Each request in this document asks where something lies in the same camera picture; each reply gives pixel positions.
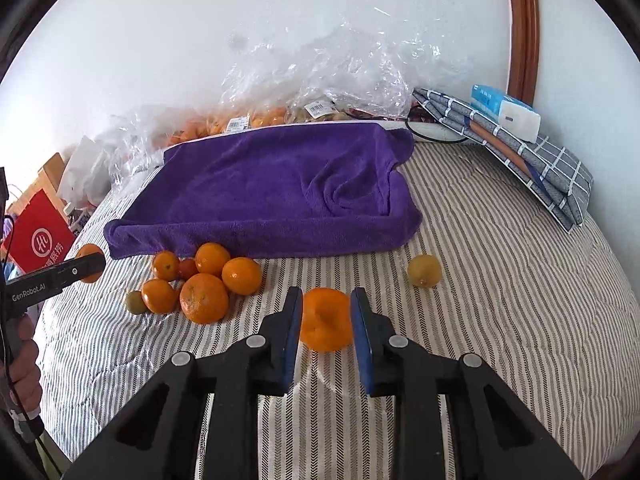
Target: human hand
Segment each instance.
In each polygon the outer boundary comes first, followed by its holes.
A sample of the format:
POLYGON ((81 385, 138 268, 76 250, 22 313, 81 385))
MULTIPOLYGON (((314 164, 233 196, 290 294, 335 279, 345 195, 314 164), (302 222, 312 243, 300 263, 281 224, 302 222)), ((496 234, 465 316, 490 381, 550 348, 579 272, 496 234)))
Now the human hand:
MULTIPOLYGON (((23 316, 18 323, 18 336, 24 343, 20 353, 9 366, 9 377, 14 382, 15 392, 27 412, 32 412, 42 400, 40 369, 36 366, 38 345, 32 339, 35 328, 29 316, 23 316)), ((0 364, 0 377, 4 377, 4 366, 0 364)), ((0 398, 0 406, 6 409, 0 398)))

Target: bed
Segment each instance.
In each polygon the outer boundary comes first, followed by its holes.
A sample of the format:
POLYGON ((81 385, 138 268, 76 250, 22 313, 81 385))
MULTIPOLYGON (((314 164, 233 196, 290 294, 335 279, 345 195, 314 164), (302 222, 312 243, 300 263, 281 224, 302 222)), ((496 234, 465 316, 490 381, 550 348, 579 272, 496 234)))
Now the bed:
MULTIPOLYGON (((418 143, 400 171, 424 216, 408 243, 386 253, 261 260, 262 289, 219 324, 129 314, 123 297, 149 279, 149 256, 107 258, 95 285, 47 301, 36 329, 42 417, 62 451, 78 456, 174 352, 205 356, 255 333, 288 286, 363 286, 373 309, 432 353, 481 355, 588 478, 640 416, 640 310, 607 241, 588 214, 566 234, 482 147, 418 143), (404 270, 425 252, 440 259, 444 278, 413 288, 404 270)), ((136 177, 134 188, 153 173, 136 177)), ((135 196, 109 195, 72 253, 91 242, 108 254, 102 229, 135 196)), ((441 411, 453 478, 444 402, 441 411)), ((392 433, 392 399, 364 397, 352 348, 316 354, 300 345, 290 393, 260 398, 260 478, 386 479, 392 433)), ((196 476, 201 469, 199 460, 196 476)))

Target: white circular logo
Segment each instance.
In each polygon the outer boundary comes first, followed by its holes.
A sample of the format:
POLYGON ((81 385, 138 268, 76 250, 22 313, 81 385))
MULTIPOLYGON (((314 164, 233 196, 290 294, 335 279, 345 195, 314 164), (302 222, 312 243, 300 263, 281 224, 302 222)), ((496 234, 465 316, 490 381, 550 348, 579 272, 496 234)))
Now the white circular logo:
POLYGON ((53 238, 51 238, 51 233, 43 227, 36 229, 36 232, 31 237, 31 249, 33 249, 36 256, 46 258, 52 248, 53 238))

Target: gray plaid bag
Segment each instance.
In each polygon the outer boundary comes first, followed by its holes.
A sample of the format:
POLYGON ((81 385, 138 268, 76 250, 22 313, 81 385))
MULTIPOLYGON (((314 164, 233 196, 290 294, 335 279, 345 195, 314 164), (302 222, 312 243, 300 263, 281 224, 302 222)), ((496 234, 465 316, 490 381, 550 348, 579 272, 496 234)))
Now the gray plaid bag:
POLYGON ((569 232, 580 226, 587 211, 593 176, 580 160, 565 147, 558 148, 549 137, 525 142, 482 115, 469 104, 434 90, 415 88, 414 97, 436 121, 457 134, 486 147, 543 203, 545 208, 569 232), (527 165, 531 177, 518 168, 500 150, 469 127, 473 121, 516 152, 527 165))

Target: purple towel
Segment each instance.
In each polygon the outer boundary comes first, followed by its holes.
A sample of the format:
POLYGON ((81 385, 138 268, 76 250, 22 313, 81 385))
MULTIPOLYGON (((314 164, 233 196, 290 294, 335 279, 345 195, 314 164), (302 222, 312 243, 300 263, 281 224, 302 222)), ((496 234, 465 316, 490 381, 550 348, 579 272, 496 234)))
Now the purple towel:
POLYGON ((407 130, 318 123, 209 137, 167 150, 164 168, 104 227, 112 258, 204 242, 252 258, 388 251, 421 222, 394 168, 407 130))

